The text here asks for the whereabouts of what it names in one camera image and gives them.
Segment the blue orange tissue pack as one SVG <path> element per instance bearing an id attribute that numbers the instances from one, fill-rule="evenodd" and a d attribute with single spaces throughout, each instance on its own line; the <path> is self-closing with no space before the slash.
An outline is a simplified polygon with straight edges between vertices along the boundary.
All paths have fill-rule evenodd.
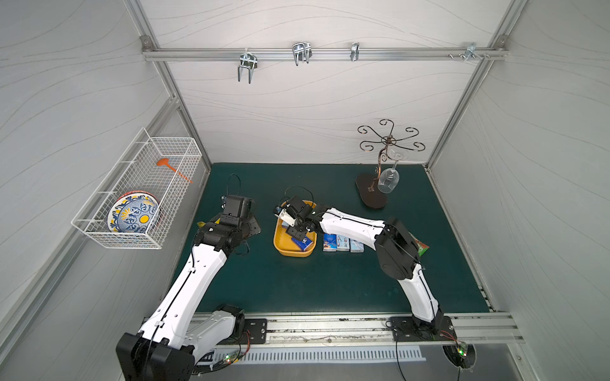
<path id="1" fill-rule="evenodd" d="M 335 234 L 324 233 L 322 250 L 324 252 L 337 252 L 337 236 Z"/>

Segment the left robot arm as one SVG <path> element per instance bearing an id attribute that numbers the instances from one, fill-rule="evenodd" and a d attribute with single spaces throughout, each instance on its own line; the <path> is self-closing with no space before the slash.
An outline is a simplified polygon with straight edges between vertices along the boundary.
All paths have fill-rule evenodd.
<path id="1" fill-rule="evenodd" d="M 241 341 L 243 309 L 222 304 L 211 317 L 191 321 L 212 280 L 229 255 L 261 231 L 253 215 L 234 223 L 219 214 L 198 231 L 191 255 L 160 306 L 137 333 L 124 333 L 116 346 L 126 380 L 189 380 L 208 352 L 222 341 Z"/>

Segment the yellow plastic storage box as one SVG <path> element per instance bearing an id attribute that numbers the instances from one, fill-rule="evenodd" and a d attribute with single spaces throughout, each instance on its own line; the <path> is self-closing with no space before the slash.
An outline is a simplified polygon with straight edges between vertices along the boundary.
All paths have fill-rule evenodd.
<path id="1" fill-rule="evenodd" d="M 312 206 L 312 208 L 314 209 L 315 204 L 313 203 L 313 201 L 309 201 L 309 200 L 303 200 L 303 201 L 305 201 L 305 203 L 310 204 Z M 308 233 L 306 235 L 306 237 L 309 237 L 310 239 L 312 239 L 314 241 L 314 248 L 310 249 L 306 252 L 302 252 L 292 241 L 292 237 L 290 237 L 287 234 L 286 230 L 284 230 L 281 227 L 281 223 L 282 223 L 282 221 L 277 217 L 276 229 L 275 229 L 274 238 L 273 238 L 273 244 L 274 244 L 274 247 L 276 248 L 276 250 L 285 257 L 299 257 L 299 258 L 309 257 L 313 253 L 314 248 L 316 247 L 317 234 L 315 232 L 312 232 L 312 233 Z"/>

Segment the blue Tempo tissue pack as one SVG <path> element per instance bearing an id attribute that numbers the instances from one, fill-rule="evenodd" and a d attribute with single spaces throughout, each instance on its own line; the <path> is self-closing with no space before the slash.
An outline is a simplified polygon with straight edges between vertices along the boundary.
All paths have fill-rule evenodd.
<path id="1" fill-rule="evenodd" d="M 314 248 L 314 241 L 309 237 L 304 237 L 303 239 L 298 239 L 296 237 L 292 238 L 292 241 L 302 252 L 306 252 L 310 249 Z"/>

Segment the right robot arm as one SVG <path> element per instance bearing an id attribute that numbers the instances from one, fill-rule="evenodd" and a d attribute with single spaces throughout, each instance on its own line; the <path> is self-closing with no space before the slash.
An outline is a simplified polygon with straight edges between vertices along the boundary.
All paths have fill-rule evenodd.
<path id="1" fill-rule="evenodd" d="M 274 214 L 288 224 L 288 234 L 293 238 L 302 239 L 312 232 L 335 234 L 373 249 L 383 272 L 395 279 L 407 296 L 414 324 L 431 331 L 441 329 L 444 314 L 425 279 L 418 245 L 398 219 L 376 221 L 296 202 L 277 206 Z"/>

